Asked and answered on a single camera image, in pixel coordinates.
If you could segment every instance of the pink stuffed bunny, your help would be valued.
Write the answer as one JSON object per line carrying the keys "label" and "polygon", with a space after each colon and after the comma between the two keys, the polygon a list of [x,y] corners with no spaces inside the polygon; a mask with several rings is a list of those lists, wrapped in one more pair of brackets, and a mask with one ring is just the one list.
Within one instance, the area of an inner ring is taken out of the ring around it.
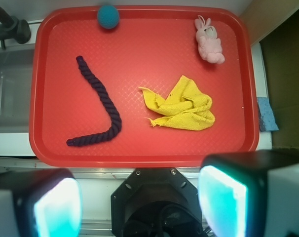
{"label": "pink stuffed bunny", "polygon": [[195,38],[198,42],[198,50],[202,59],[209,63],[221,64],[225,61],[222,54],[221,40],[217,39],[216,29],[211,26],[211,19],[205,22],[202,16],[194,20],[197,33]]}

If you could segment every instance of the bunny ear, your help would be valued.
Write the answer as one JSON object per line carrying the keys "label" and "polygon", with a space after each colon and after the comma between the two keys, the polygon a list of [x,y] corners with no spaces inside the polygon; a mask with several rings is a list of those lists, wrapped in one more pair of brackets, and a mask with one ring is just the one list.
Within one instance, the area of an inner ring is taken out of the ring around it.
{"label": "bunny ear", "polygon": [[205,26],[205,20],[202,16],[198,15],[198,18],[200,19],[200,21],[202,22],[202,27]]}
{"label": "bunny ear", "polygon": [[207,19],[207,22],[205,23],[205,26],[210,26],[210,25],[211,25],[211,19],[208,18],[208,19]]}
{"label": "bunny ear", "polygon": [[202,28],[202,22],[200,19],[195,19],[194,20],[194,25],[196,27],[197,30],[201,29]]}

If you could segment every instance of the teal light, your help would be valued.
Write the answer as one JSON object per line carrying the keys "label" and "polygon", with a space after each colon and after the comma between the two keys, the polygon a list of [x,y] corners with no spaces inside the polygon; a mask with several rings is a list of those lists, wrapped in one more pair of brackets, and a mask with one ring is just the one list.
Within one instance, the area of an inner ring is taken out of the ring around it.
{"label": "teal light", "polygon": [[247,187],[208,165],[200,170],[198,195],[202,213],[216,236],[244,237]]}
{"label": "teal light", "polygon": [[79,183],[65,178],[34,205],[39,237],[76,237],[82,218]]}

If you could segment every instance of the blue ball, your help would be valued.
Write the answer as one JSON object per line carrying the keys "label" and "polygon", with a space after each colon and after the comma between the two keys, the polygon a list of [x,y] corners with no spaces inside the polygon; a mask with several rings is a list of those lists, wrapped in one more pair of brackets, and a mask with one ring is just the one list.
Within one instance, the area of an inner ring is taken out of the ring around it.
{"label": "blue ball", "polygon": [[99,9],[97,19],[102,27],[112,29],[119,23],[120,17],[118,10],[114,6],[104,5]]}

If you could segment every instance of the red tray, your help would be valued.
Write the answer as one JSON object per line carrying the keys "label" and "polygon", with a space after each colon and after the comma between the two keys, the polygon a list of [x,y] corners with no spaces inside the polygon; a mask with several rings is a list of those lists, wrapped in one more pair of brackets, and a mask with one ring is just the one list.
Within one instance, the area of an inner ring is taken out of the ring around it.
{"label": "red tray", "polygon": [[[210,153],[254,150],[258,111],[249,39],[232,13],[215,8],[118,6],[111,31],[96,20],[98,7],[61,9],[41,24],[34,57],[30,143],[39,159],[66,167],[200,166]],[[210,17],[226,61],[203,61],[194,19]],[[106,131],[110,118],[82,77],[82,55],[120,112],[122,131],[109,142],[68,147],[69,138]],[[181,75],[213,99],[215,124],[202,131],[151,127],[139,86],[166,97]]]}

